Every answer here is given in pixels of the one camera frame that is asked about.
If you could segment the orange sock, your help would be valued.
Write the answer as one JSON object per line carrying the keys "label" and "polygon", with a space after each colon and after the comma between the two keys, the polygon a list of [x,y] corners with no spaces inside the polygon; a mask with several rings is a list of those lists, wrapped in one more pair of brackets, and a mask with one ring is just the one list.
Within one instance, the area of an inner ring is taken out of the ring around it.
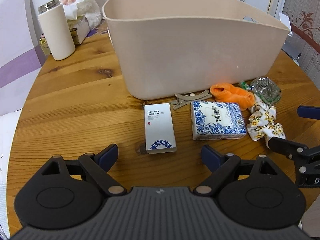
{"label": "orange sock", "polygon": [[253,93],[230,83],[218,83],[210,87],[210,93],[217,102],[237,103],[241,111],[255,104]]}

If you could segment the white thermos bottle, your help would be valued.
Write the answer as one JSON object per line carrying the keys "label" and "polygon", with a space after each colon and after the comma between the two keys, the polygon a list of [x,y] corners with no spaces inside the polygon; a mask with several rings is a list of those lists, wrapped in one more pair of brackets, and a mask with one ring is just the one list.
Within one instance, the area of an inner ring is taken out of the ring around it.
{"label": "white thermos bottle", "polygon": [[38,7],[38,20],[48,47],[56,61],[63,60],[75,52],[63,6],[52,0]]}

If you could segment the gold foil packet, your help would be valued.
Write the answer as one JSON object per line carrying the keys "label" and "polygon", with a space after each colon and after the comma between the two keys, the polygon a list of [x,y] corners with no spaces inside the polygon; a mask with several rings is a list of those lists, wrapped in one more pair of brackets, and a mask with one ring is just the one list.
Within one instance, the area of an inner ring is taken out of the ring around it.
{"label": "gold foil packet", "polygon": [[48,46],[47,40],[45,36],[42,34],[39,38],[39,45],[44,53],[44,55],[48,56],[51,54],[50,48]]}

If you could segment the white pillow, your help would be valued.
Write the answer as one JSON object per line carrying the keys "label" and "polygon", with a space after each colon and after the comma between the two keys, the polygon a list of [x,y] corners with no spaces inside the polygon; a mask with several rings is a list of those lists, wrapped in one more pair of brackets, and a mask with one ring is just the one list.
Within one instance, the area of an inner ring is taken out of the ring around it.
{"label": "white pillow", "polygon": [[7,184],[10,151],[21,112],[22,110],[19,109],[1,116],[1,185]]}

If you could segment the tissue box with tissue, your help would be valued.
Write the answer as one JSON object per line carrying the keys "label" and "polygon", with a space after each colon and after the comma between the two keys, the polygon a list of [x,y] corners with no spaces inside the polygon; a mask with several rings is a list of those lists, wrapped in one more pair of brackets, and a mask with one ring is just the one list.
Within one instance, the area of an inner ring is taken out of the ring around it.
{"label": "tissue box with tissue", "polygon": [[76,5],[63,5],[68,27],[75,45],[81,45],[90,28],[87,18]]}

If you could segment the floral yellow white scrunchie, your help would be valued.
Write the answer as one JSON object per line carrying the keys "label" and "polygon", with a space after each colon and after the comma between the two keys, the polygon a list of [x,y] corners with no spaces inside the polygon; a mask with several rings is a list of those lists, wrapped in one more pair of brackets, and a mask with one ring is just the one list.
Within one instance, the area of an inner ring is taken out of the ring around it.
{"label": "floral yellow white scrunchie", "polygon": [[264,103],[259,96],[254,94],[255,103],[249,108],[252,113],[249,117],[247,131],[253,141],[265,139],[266,146],[272,137],[286,139],[283,127],[276,123],[276,107]]}

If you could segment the purple white headboard panel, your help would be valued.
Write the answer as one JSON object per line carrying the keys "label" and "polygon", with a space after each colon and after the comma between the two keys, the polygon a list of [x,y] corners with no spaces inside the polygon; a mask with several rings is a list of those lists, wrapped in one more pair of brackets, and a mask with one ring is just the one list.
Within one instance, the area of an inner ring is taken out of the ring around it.
{"label": "purple white headboard panel", "polygon": [[31,0],[1,1],[1,115],[23,108],[46,60],[32,11]]}

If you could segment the blue white patterned box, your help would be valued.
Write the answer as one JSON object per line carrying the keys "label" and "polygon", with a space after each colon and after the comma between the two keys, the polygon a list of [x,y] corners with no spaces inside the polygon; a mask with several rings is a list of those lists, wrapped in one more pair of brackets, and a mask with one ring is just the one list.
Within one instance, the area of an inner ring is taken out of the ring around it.
{"label": "blue white patterned box", "polygon": [[240,139],[247,134],[237,103],[193,101],[191,119],[194,140]]}

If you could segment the white phone stand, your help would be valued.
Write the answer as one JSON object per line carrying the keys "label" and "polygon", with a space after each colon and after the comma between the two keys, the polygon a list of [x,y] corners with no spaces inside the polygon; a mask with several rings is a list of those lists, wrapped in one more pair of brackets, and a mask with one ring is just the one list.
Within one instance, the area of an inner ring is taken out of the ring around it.
{"label": "white phone stand", "polygon": [[288,27],[289,29],[289,34],[288,36],[289,37],[292,37],[293,36],[293,33],[292,33],[292,29],[291,29],[291,22],[290,22],[290,19],[287,15],[283,14],[282,12],[279,13],[279,20],[282,24],[284,24],[286,27]]}

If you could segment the white hotel supplies box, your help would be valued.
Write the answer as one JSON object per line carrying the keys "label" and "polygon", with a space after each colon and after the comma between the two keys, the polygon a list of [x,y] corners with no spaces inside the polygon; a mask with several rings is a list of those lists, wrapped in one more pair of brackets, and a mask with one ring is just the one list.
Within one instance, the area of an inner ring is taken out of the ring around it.
{"label": "white hotel supplies box", "polygon": [[169,103],[144,106],[145,145],[148,154],[176,152],[176,140]]}

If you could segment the beige plastic storage basket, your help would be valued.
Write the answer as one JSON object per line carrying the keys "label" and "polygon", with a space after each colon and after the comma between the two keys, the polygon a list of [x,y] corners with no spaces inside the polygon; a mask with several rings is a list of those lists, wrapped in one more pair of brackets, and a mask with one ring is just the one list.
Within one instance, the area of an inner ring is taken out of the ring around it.
{"label": "beige plastic storage basket", "polygon": [[127,90],[141,100],[264,76],[289,34],[239,0],[108,0],[103,15]]}

